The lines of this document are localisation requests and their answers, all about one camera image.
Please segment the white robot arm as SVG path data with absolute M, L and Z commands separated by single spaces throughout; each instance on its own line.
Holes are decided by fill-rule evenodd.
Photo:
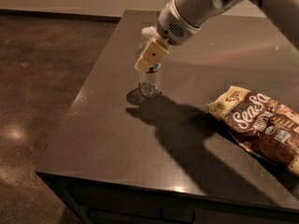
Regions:
M 156 26 L 146 28 L 146 46 L 140 51 L 135 69 L 148 72 L 169 54 L 196 35 L 209 19 L 244 0 L 171 0 L 160 13 Z M 248 0 L 299 47 L 299 0 Z

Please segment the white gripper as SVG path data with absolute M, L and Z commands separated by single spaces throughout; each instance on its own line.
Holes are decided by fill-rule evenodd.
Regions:
M 161 62 L 169 54 L 167 41 L 172 46 L 183 45 L 200 31 L 200 27 L 194 27 L 181 18 L 175 0 L 171 0 L 159 15 L 156 31 L 163 38 L 153 37 L 147 42 L 135 63 L 137 71 L 148 72 Z

